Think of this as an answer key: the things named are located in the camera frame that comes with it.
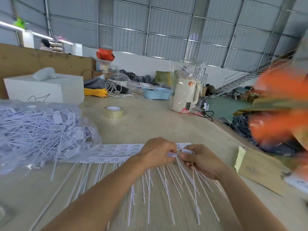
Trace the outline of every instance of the electric kettle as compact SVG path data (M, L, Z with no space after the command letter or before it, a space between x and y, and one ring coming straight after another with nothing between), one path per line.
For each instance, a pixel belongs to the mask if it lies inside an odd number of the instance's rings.
M191 110L199 99L201 82L194 78L179 78L171 109L178 113Z

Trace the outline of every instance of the yellow cable bundle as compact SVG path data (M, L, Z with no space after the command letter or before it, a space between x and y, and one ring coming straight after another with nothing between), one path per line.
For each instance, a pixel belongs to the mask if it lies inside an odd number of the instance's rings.
M98 96L98 97L107 97L107 89L90 89L90 88L85 88L84 89L84 95L93 95L93 96Z

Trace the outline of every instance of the wooden table surface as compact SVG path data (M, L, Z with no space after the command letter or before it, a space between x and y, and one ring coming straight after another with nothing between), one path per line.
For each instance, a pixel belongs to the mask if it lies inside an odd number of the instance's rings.
M119 119L106 118L103 115L103 109L107 105L121 106L124 109L124 116ZM243 142L237 141L205 118L172 111L168 108L168 101L148 100L138 95L130 100L86 97L80 107L84 115L95 122L105 144L145 143L150 138L158 136L177 143L202 143L230 166L235 163L239 145L245 146ZM50 177L53 164L41 169L33 169L26 176L24 175L28 170L25 168L13 174L0 176L0 205L6 210L6 218L0 222L0 230L29 230L72 165L72 163L58 163L52 182ZM176 164L174 166L180 175L178 166ZM75 167L72 176L34 230L42 228L66 207L81 167L82 164ZM91 167L88 187L92 185L97 167L98 164ZM113 164L108 164L107 173L111 172L112 168ZM200 183L197 182L196 187L200 193L197 194L197 201L201 210L200 225L198 225L196 207L186 186L183 184L182 198L180 198L175 187L172 186L170 176L166 176L175 225L172 224L163 184L157 170L151 169L154 186L151 187L150 193L150 224L147 224L148 194L146 190L146 203L144 203L140 179L134 185L135 205L132 208L130 226L128 227L129 191L111 220L109 230L241 230L225 193L220 192L213 183L210 186L214 192L210 192L207 188L206 191L220 222L216 219ZM286 196L281 197L249 179L243 178L243 180L289 230L307 230L308 208L293 189L288 189ZM193 187L190 184L188 186L193 192Z

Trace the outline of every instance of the forearm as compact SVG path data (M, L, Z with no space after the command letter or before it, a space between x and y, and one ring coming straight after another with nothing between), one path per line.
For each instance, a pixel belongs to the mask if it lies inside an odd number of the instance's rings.
M287 230L235 171L226 166L219 173L218 180L244 230Z
M42 231L105 230L121 199L144 171L140 159L131 157L70 204Z

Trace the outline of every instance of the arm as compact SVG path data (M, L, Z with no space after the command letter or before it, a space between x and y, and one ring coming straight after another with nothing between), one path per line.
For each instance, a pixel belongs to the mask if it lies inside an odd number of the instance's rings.
M121 199L134 182L149 168L170 163L176 152L175 143L156 138L149 140L142 150L130 157L114 172L91 187L41 231L105 230Z
M189 145L186 148L194 151L195 155L179 154L185 166L190 169L195 168L203 172L208 178L218 180L221 183L244 230L287 230L237 173L223 163L206 146L199 144Z

